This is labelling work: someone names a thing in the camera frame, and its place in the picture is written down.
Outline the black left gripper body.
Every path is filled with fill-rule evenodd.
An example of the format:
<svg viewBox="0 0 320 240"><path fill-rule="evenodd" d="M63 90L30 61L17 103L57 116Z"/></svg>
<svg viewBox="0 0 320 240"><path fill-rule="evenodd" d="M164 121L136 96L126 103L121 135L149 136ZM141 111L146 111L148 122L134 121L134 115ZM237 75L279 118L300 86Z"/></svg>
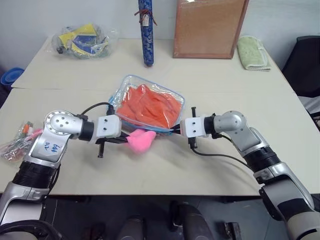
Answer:
<svg viewBox="0 0 320 240"><path fill-rule="evenodd" d="M118 139L118 138L99 138L96 140L95 144L99 145L99 150L98 150L98 158L103 158L104 157L104 149L105 149L105 143L106 143L106 139Z"/></svg>

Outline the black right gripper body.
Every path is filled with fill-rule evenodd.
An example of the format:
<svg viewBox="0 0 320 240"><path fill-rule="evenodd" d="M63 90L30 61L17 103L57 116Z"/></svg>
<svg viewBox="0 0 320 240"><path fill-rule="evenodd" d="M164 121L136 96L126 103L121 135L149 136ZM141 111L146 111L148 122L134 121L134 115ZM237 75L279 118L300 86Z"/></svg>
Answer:
<svg viewBox="0 0 320 240"><path fill-rule="evenodd" d="M196 117L196 107L191 107L192 117ZM196 137L189 137L188 138L188 144L192 150L197 148L197 139Z"/></svg>

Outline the pink cloth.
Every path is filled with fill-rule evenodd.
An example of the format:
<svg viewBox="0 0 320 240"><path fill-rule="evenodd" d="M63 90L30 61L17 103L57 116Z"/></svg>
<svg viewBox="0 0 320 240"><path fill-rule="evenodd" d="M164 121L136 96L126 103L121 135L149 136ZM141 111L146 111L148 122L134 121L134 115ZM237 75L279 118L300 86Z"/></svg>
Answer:
<svg viewBox="0 0 320 240"><path fill-rule="evenodd" d="M136 154L145 153L156 138L152 130L136 129L126 137L128 147Z"/></svg>

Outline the clear plastic pouch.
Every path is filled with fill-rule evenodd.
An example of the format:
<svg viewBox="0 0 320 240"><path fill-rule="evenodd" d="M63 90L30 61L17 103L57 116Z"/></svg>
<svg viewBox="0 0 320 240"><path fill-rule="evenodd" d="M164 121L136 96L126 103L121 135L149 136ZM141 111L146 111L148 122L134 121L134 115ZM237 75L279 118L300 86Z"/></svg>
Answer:
<svg viewBox="0 0 320 240"><path fill-rule="evenodd" d="M136 76L136 75L127 75L126 77L124 77L124 79L122 80L122 83L120 84L119 88L115 91L115 93L110 97L109 102L114 106L114 110L115 110L115 114L117 116L120 117L120 119L122 120L123 124L127 127L127 128L131 128L131 129L144 129L144 130L148 130L148 131L154 131L158 134L164 134L164 135L170 135L172 134L172 131L175 130L174 126L172 126L171 128L162 128L162 127L156 127L156 126L152 126L152 125L148 125L145 123L142 124L132 124L128 121L126 121L125 119L123 119L120 115L118 115L116 113L118 107L120 107L122 100L124 99L125 93L128 91L128 89L130 87L132 88L137 88L139 85L146 85L150 90L153 90L155 92L158 93L167 93L167 94L171 94L173 95L173 97L175 97L178 101L181 102L181 111L179 114L179 117L175 123L175 125L180 124L180 119L182 116L182 112L185 106L185 98L167 88L164 87L160 84L157 84L155 82L149 81L147 79L144 79L140 76Z"/></svg>

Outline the orange cloth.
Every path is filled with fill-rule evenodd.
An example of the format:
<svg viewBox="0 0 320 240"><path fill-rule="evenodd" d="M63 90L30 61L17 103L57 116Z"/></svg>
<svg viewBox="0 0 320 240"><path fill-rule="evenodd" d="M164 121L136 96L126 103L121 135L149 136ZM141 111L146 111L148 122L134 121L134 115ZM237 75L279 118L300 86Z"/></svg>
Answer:
<svg viewBox="0 0 320 240"><path fill-rule="evenodd" d="M169 93L149 89L145 84L129 87L116 113L135 125L170 129L180 115L182 103Z"/></svg>

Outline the folded green towel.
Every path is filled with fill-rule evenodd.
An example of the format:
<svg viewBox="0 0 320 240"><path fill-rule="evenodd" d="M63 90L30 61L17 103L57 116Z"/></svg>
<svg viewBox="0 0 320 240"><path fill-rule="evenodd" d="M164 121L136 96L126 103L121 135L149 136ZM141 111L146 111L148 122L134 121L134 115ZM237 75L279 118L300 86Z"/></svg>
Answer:
<svg viewBox="0 0 320 240"><path fill-rule="evenodd" d="M238 55L245 70L264 71L271 70L267 51L263 43L254 36L241 36L237 42Z"/></svg>

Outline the blue patterned tube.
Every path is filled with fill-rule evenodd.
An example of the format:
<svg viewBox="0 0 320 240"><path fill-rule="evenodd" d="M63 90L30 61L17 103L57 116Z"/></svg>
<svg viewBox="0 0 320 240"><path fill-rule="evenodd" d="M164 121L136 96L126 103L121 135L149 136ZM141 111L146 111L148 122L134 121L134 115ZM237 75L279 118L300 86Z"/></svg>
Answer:
<svg viewBox="0 0 320 240"><path fill-rule="evenodd" d="M150 10L153 14L152 0L138 0L138 11L142 9ZM151 67L154 64L154 25L151 20L149 21L149 26L141 26L140 24L143 61L147 67Z"/></svg>

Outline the small bag of colourful bits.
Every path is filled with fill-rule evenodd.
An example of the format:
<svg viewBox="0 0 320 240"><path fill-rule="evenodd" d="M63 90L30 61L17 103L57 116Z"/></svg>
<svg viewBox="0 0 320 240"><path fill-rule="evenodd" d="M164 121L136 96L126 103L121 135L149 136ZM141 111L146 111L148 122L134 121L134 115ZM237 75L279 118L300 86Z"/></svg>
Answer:
<svg viewBox="0 0 320 240"><path fill-rule="evenodd" d="M13 140L0 145L0 160L10 164L21 161L33 141L42 133L43 128L37 127L31 121L24 121Z"/></svg>

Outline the brown cork board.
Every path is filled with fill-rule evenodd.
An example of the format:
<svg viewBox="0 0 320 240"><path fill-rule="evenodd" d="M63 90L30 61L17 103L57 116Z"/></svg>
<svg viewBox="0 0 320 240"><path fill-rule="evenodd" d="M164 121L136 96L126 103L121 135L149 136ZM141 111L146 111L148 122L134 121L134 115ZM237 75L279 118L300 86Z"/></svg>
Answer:
<svg viewBox="0 0 320 240"><path fill-rule="evenodd" d="M249 0L177 0L174 58L232 59Z"/></svg>

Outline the large dark rounded shape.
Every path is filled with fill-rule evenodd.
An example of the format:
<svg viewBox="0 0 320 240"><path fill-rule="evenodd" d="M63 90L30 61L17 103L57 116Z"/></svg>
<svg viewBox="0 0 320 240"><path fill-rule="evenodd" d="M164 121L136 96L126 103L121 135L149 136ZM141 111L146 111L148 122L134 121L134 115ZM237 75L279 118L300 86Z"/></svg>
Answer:
<svg viewBox="0 0 320 240"><path fill-rule="evenodd" d="M200 211L187 203L170 202L168 228L171 232L181 228L184 240L215 240Z"/></svg>

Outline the plastic bag with yellow-blue packets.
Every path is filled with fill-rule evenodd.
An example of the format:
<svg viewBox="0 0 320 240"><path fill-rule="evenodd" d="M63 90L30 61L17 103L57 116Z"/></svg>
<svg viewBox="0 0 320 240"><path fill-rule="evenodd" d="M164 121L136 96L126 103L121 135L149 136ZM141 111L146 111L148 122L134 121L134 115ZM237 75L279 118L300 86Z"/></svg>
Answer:
<svg viewBox="0 0 320 240"><path fill-rule="evenodd" d="M118 39L116 29L87 23L62 28L51 38L51 49L71 58L106 58L114 51Z"/></svg>

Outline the blue plastic bowl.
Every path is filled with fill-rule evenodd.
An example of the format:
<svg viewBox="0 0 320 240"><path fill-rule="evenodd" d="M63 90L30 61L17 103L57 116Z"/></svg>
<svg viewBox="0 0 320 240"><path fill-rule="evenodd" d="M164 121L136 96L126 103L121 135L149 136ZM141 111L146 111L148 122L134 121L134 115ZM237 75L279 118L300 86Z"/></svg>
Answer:
<svg viewBox="0 0 320 240"><path fill-rule="evenodd" d="M6 71L0 78L0 83L7 89L12 88L12 84L24 73L24 69L20 67L14 67Z"/></svg>

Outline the black chair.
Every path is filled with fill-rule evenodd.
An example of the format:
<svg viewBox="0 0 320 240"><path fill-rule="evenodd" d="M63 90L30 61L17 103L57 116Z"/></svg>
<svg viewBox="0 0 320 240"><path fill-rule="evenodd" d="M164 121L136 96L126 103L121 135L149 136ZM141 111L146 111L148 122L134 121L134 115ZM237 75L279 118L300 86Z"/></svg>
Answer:
<svg viewBox="0 0 320 240"><path fill-rule="evenodd" d="M300 36L282 73L311 117L320 117L320 35Z"/></svg>

